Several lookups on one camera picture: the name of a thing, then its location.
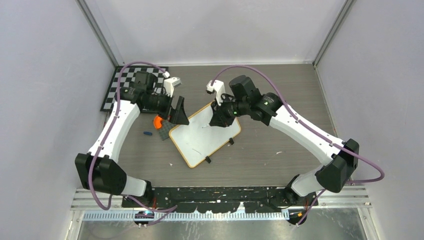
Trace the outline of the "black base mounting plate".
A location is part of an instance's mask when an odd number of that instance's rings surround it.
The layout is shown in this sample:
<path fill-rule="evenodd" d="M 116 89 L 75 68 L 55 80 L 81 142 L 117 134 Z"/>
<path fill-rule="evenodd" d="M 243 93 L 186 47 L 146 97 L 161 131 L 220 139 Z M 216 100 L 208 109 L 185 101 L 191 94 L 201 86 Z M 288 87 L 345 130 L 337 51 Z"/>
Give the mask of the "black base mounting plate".
<path fill-rule="evenodd" d="M 289 198 L 283 187 L 155 187 L 143 196 L 125 197 L 122 207 L 145 205 L 158 210 L 176 207 L 177 213 L 234 213 L 244 209 L 248 214 L 277 213 L 289 207 L 305 210 L 314 202 L 316 193 Z"/>

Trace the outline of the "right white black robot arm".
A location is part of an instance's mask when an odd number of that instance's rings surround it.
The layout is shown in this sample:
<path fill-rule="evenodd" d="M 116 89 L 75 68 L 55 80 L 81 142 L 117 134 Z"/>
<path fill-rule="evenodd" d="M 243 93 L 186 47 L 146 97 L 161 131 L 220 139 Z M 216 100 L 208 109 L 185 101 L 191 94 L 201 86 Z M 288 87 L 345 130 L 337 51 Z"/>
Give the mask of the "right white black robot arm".
<path fill-rule="evenodd" d="M 311 152 L 320 166 L 305 174 L 296 175 L 287 185 L 285 198 L 299 205 L 306 195 L 327 190 L 339 193 L 358 166 L 358 158 L 347 153 L 359 152 L 359 144 L 350 138 L 344 141 L 326 133 L 297 114 L 274 93 L 260 93 L 252 79 L 240 75 L 229 82 L 231 94 L 225 92 L 222 81 L 209 81 L 208 94 L 215 94 L 211 103 L 212 127 L 229 127 L 236 117 L 250 116 L 298 142 Z"/>

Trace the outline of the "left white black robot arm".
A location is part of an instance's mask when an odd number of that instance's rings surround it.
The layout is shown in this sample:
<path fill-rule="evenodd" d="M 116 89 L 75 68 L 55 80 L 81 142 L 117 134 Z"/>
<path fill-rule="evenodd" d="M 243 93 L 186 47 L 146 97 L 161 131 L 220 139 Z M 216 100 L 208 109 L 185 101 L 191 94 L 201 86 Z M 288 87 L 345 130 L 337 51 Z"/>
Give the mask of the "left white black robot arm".
<path fill-rule="evenodd" d="M 84 189 L 111 195 L 133 195 L 141 207 L 153 202 L 151 183 L 129 176 L 119 165 L 123 143 L 141 111 L 148 110 L 176 125 L 188 125 L 184 98 L 172 107 L 174 90 L 181 85 L 178 77 L 163 81 L 162 89 L 155 90 L 158 78 L 145 71 L 135 73 L 135 80 L 121 87 L 103 131 L 87 153 L 79 153 L 75 166 Z"/>

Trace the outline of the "grey studded baseplate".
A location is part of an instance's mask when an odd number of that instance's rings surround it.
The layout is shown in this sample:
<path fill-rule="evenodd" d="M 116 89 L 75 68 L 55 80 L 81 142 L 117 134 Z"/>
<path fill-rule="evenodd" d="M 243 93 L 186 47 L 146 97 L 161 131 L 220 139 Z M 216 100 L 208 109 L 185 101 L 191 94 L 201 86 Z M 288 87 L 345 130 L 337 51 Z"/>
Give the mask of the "grey studded baseplate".
<path fill-rule="evenodd" d="M 170 130 L 173 129 L 175 126 L 175 124 L 170 123 L 167 120 L 163 120 L 161 122 L 161 127 L 157 130 L 160 139 L 162 141 L 168 139 Z"/>

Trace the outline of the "aluminium frame rail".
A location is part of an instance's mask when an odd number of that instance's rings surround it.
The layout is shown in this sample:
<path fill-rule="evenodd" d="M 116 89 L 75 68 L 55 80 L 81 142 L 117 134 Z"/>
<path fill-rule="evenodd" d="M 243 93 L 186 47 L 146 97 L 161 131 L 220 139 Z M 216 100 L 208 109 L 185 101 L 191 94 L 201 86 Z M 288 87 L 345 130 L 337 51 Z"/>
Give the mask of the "aluminium frame rail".
<path fill-rule="evenodd" d="M 77 189 L 71 209 L 88 221 L 297 221 L 317 209 L 368 209 L 371 200 L 364 186 L 348 185 L 341 192 L 311 193 L 292 204 L 282 187 L 157 187 L 148 208 L 124 196 L 98 193 L 110 209 L 98 207 L 89 190 Z"/>

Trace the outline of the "orange curved block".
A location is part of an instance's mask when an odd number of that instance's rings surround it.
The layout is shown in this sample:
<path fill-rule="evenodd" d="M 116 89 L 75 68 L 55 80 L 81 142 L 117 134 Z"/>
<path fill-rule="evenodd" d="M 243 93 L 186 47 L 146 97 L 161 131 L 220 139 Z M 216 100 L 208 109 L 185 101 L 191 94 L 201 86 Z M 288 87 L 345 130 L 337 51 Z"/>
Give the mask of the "orange curved block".
<path fill-rule="evenodd" d="M 154 119 L 153 119 L 153 126 L 156 130 L 159 130 L 163 127 L 163 121 L 164 119 L 161 118 L 159 115 L 157 115 Z"/>

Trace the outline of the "yellow framed whiteboard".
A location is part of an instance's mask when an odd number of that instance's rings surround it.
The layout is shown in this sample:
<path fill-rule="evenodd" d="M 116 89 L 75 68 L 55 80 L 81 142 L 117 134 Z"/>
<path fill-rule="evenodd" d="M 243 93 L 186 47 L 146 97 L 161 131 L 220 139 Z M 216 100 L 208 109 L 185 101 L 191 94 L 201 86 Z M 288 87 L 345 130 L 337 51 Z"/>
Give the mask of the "yellow framed whiteboard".
<path fill-rule="evenodd" d="M 229 144 L 242 130 L 238 119 L 229 127 L 202 128 L 209 124 L 212 115 L 209 103 L 188 118 L 189 125 L 177 125 L 169 131 L 170 139 L 189 168 L 209 162 L 212 154 Z"/>

